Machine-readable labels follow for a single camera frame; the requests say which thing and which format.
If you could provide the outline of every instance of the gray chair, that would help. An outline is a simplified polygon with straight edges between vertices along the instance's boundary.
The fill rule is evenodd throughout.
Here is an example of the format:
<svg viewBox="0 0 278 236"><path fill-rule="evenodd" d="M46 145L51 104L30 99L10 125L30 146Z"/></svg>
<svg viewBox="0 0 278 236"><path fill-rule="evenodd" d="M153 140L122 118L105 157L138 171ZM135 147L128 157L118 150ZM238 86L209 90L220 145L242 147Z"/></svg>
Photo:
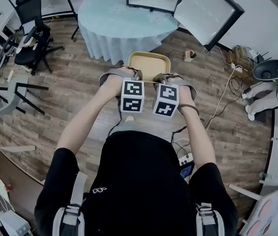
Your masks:
<svg viewBox="0 0 278 236"><path fill-rule="evenodd" d="M0 95L0 115L10 114L15 109L25 114L25 110L20 108L20 105L24 102L39 111L41 114L45 114L42 109L38 108L31 101L29 101L26 96L28 88L41 90L48 90L49 88L28 84L28 80L29 78L27 75L22 75L13 78L9 82L7 88L0 87L0 91L7 91L6 98Z"/></svg>

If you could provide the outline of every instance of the black strap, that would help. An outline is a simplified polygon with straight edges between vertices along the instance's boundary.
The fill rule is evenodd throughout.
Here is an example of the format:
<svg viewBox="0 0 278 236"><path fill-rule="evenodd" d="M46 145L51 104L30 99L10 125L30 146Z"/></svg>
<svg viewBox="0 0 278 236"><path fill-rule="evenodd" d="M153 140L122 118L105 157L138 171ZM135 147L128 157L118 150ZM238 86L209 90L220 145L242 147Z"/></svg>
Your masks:
<svg viewBox="0 0 278 236"><path fill-rule="evenodd" d="M198 110L195 106L193 106L193 105L189 105L189 104L179 104L178 107L179 107L179 108L182 108L182 107L190 107L190 108L193 108L193 109L196 110L196 112L197 112L197 114L198 114L198 116L199 116L199 110Z"/></svg>

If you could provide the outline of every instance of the wooden floor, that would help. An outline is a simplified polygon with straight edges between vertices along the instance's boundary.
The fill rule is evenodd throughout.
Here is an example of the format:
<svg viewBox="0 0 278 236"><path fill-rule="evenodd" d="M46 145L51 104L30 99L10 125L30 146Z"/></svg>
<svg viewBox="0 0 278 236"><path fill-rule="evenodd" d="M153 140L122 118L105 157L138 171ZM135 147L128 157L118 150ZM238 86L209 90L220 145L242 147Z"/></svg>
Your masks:
<svg viewBox="0 0 278 236"><path fill-rule="evenodd" d="M55 19L50 24L55 40L53 45L63 45L65 50L48 55L53 74L49 74L41 63L39 72L33 77L29 75L31 84L49 87L48 91L31 90L46 114L24 115L14 111L11 115L0 117L0 146L35 145L36 151L8 156L40 180L45 179L62 130L95 94L100 75L112 67L110 62L89 57L79 31L76 42L70 39L76 25L73 19ZM153 52L169 57L171 71L183 75L197 88L195 102L201 118L205 120L203 124L206 125L215 111L229 77L224 71L226 65L219 49L213 48L205 56L201 53L203 47L193 36L179 31L172 33L162 42L162 46ZM197 54L192 63L182 60L183 52L188 49L194 50ZM5 78L13 67L13 59L10 59L3 71ZM18 74L28 73L16 67L14 76ZM0 71L0 87L6 85L7 82ZM172 119L155 117L152 115L154 90L151 85L146 84L145 94L143 113L137 115L136 119L147 132L170 140L171 132L185 125L183 117L178 112ZM227 89L218 113L227 102L234 99L236 96ZM247 190L256 191L259 186L259 173L264 170L267 159L271 122L269 118L266 125L249 121L244 105L242 99L230 104L222 115L213 119L208 134L216 150L217 164L225 186L234 183ZM89 137L77 154L80 170L90 177L87 188L90 188L96 176L101 149L108 131L118 120L116 100L112 100L100 112ZM175 136L176 139L187 137L187 131ZM182 146L186 142L182 140L179 144ZM238 208L240 217L243 218L252 200L241 197L228 187L226 189Z"/></svg>

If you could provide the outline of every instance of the electronic device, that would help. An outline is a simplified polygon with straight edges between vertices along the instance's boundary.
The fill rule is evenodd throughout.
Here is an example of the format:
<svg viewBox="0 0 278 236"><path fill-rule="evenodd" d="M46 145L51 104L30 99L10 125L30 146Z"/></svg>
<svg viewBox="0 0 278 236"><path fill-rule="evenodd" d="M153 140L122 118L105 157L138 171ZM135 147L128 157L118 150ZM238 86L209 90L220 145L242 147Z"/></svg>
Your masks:
<svg viewBox="0 0 278 236"><path fill-rule="evenodd" d="M195 167L193 155L188 153L178 159L180 165L180 175L182 178L186 178L193 173Z"/></svg>

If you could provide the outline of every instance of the light blue tablecloth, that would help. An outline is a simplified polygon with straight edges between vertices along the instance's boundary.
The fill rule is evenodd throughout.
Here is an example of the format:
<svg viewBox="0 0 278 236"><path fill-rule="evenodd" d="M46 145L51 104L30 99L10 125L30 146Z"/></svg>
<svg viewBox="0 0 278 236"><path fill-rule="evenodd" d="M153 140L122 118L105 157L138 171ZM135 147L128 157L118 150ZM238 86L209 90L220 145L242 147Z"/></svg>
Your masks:
<svg viewBox="0 0 278 236"><path fill-rule="evenodd" d="M178 28L169 13L133 8L125 0L84 0L78 23L91 57L128 64L133 52L150 52Z"/></svg>

